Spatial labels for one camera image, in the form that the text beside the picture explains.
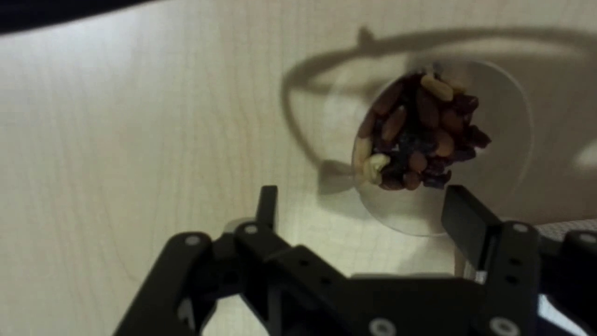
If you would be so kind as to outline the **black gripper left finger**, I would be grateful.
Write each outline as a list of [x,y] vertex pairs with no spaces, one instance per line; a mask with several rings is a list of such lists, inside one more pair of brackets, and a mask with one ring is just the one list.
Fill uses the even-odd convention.
[[114,336],[203,336],[226,297],[241,297],[269,336],[349,336],[325,297],[341,275],[274,232],[276,198],[276,187],[263,187],[256,217],[218,240],[173,236]]

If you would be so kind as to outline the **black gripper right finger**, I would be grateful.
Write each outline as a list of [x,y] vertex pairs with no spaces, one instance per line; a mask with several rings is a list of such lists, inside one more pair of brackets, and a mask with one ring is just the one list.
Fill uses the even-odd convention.
[[597,333],[597,234],[571,230],[561,241],[498,219],[461,185],[446,189],[440,223],[459,253],[485,273],[478,329],[485,336],[565,336],[539,316],[545,296],[588,336]]

